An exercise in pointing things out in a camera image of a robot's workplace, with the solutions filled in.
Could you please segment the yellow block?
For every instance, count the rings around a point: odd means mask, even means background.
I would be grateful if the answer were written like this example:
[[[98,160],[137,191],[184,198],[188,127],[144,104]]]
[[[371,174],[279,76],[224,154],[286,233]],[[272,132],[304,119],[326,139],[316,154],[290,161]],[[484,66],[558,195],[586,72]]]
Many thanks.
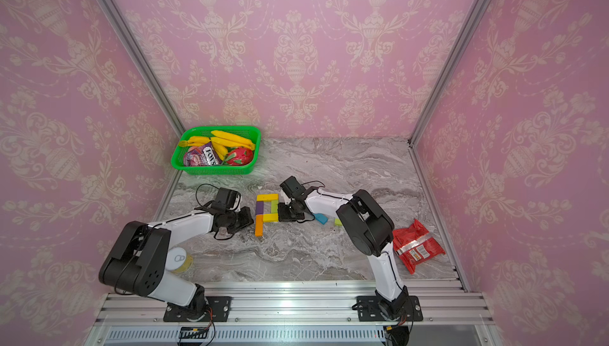
[[[257,197],[256,197],[256,201],[257,201],[257,202],[273,202],[273,201],[279,201],[279,194],[264,194],[264,195],[257,195]]]
[[[268,222],[279,222],[279,217],[277,213],[272,213],[272,214],[264,214],[263,215],[263,222],[264,223],[268,223]]]

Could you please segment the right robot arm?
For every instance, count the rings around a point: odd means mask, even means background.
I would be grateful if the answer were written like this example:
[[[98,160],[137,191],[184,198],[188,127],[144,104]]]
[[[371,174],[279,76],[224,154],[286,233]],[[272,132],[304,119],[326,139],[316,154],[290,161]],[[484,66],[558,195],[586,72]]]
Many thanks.
[[[393,252],[394,224],[390,216],[365,190],[352,195],[323,192],[319,187],[281,185],[285,202],[279,216],[297,222],[306,214],[323,214],[339,219],[352,244],[366,255],[375,281],[375,300],[381,315],[389,321],[421,322],[418,298],[409,295],[396,265]]]

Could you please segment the orange block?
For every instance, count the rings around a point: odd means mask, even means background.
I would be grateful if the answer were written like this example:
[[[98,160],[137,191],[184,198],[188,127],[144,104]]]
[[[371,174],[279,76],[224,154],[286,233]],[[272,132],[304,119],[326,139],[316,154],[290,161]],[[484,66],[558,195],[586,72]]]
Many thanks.
[[[257,215],[255,217],[255,236],[257,238],[263,236],[263,216]]]

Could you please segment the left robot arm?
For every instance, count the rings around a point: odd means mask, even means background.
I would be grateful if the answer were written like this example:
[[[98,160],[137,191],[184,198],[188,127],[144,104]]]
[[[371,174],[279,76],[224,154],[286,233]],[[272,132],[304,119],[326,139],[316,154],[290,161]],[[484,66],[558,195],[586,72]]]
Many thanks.
[[[191,211],[162,222],[132,221],[125,225],[98,273],[101,284],[116,291],[153,298],[166,303],[165,322],[214,321],[223,309],[215,310],[200,284],[182,279],[167,266],[171,249],[184,241],[225,228],[234,234],[254,223],[251,209],[237,211]]]

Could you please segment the purple block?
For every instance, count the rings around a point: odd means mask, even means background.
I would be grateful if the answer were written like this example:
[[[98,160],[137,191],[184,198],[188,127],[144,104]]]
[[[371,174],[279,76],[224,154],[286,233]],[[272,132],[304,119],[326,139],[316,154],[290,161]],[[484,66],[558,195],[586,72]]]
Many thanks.
[[[263,201],[257,201],[255,205],[255,214],[264,215],[265,203]]]

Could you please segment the yellow block top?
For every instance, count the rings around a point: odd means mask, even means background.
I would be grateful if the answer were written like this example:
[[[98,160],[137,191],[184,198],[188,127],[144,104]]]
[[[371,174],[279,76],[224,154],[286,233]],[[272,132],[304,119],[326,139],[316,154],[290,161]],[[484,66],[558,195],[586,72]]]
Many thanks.
[[[264,195],[257,195],[257,197],[256,197],[256,201],[257,201],[257,202],[273,202],[273,201],[279,201],[279,194],[264,194]]]

